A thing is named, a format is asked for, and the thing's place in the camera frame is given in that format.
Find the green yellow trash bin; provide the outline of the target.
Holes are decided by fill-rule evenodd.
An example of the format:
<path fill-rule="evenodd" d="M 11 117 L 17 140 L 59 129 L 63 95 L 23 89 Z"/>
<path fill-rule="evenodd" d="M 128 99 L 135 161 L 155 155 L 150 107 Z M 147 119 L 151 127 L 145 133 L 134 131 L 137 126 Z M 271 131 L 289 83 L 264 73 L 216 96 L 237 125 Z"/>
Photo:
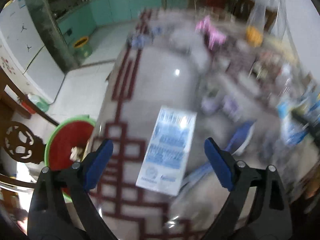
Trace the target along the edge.
<path fill-rule="evenodd" d="M 82 59 L 88 58 L 92 54 L 92 47 L 89 44 L 88 36 L 79 38 L 74 42 L 73 48 L 76 56 Z"/>

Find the white blue milk carton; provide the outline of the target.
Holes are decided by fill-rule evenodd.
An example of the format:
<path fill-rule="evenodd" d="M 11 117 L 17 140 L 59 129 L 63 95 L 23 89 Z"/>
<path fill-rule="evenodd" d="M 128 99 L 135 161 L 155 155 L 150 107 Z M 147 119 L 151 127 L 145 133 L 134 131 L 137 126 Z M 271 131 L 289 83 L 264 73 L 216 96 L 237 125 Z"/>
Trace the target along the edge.
<path fill-rule="evenodd" d="M 162 106 L 136 186 L 177 196 L 193 141 L 197 113 Z"/>

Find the pink plastic wrapper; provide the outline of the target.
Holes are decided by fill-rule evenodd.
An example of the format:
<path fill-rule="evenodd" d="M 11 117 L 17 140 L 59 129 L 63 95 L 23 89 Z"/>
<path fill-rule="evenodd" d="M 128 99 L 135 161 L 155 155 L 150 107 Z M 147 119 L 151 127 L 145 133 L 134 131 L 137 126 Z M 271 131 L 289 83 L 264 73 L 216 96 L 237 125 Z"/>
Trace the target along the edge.
<path fill-rule="evenodd" d="M 210 50 L 212 50 L 215 45 L 223 45 L 227 39 L 227 36 L 212 24 L 209 15 L 205 16 L 202 20 L 197 22 L 195 30 L 206 35 L 208 48 Z"/>

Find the carved dark wooden chair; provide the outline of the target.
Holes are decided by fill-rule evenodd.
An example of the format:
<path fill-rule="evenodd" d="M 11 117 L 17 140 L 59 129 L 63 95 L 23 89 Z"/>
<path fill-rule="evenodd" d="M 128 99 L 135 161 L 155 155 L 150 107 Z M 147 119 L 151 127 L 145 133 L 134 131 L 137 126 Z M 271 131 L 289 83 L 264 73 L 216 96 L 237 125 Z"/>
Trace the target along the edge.
<path fill-rule="evenodd" d="M 9 87 L 37 115 L 56 127 L 59 125 L 57 121 L 32 103 L 10 80 L 4 70 L 1 70 L 1 99 L 22 117 L 30 119 L 31 114 L 5 92 L 6 87 Z M 40 164 L 46 159 L 46 144 L 44 144 L 43 140 L 36 136 L 25 124 L 17 121 L 5 120 L 1 123 L 1 148 L 11 159 L 18 163 Z M 28 192 L 35 188 L 35 183 L 17 180 L 1 174 L 1 188 L 13 192 L 19 192 L 20 188 L 22 188 L 22 192 Z"/>

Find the teal kitchen cabinets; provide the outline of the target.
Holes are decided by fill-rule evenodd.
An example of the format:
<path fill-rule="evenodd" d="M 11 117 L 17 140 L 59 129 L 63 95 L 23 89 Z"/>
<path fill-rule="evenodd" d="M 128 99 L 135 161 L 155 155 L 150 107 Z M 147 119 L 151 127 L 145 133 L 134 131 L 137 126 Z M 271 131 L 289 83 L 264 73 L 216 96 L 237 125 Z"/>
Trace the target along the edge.
<path fill-rule="evenodd" d="M 97 28 L 136 20 L 146 8 L 159 8 L 162 0 L 90 0 L 74 7 L 57 20 L 68 46 Z"/>

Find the red green plastic basin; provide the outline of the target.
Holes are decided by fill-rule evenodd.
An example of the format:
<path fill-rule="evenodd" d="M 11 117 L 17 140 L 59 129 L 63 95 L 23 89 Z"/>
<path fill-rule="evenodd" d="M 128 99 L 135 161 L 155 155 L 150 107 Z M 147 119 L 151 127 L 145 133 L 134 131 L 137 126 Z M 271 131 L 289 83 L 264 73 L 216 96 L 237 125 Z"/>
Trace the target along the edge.
<path fill-rule="evenodd" d="M 72 148 L 86 148 L 95 124 L 96 121 L 87 115 L 75 116 L 61 122 L 46 144 L 44 164 L 53 171 L 71 167 Z"/>

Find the clear bag with orange snacks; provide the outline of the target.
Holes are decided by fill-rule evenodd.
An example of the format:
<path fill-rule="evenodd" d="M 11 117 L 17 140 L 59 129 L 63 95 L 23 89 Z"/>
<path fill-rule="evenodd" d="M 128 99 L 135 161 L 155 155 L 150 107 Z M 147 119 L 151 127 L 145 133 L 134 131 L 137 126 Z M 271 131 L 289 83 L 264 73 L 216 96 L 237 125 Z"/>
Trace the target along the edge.
<path fill-rule="evenodd" d="M 246 40 L 253 47 L 261 46 L 264 38 L 265 25 L 273 11 L 268 7 L 267 0 L 254 0 L 246 27 Z"/>

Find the blue white torn wrapper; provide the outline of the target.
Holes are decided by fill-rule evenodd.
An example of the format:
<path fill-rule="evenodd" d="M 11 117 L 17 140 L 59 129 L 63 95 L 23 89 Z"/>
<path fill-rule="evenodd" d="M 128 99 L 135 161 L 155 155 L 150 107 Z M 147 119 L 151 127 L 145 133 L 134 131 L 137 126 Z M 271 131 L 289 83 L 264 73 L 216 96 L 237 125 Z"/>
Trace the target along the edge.
<path fill-rule="evenodd" d="M 309 99 L 301 101 L 282 97 L 277 105 L 280 118 L 280 137 L 285 145 L 295 146 L 310 134 L 319 139 L 319 103 L 310 105 Z"/>

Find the green detergent bottle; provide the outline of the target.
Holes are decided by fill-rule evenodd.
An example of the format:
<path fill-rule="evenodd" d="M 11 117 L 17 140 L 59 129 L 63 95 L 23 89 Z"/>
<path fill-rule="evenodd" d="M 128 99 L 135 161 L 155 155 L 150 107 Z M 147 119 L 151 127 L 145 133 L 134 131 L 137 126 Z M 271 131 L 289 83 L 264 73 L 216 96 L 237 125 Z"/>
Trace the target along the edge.
<path fill-rule="evenodd" d="M 48 103 L 46 103 L 43 98 L 41 98 L 38 95 L 35 94 L 28 94 L 27 95 L 28 99 L 36 106 L 38 107 L 41 111 L 43 111 L 44 113 L 46 113 L 49 109 L 49 105 Z"/>

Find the white refrigerator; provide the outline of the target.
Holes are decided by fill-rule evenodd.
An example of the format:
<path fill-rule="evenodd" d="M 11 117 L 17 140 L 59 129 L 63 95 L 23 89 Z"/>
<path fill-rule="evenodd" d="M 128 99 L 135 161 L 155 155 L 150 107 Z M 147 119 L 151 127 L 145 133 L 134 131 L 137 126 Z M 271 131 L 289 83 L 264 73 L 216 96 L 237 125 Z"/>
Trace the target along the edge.
<path fill-rule="evenodd" d="M 25 0 L 1 10 L 1 67 L 24 93 L 52 104 L 65 74 L 44 45 Z"/>

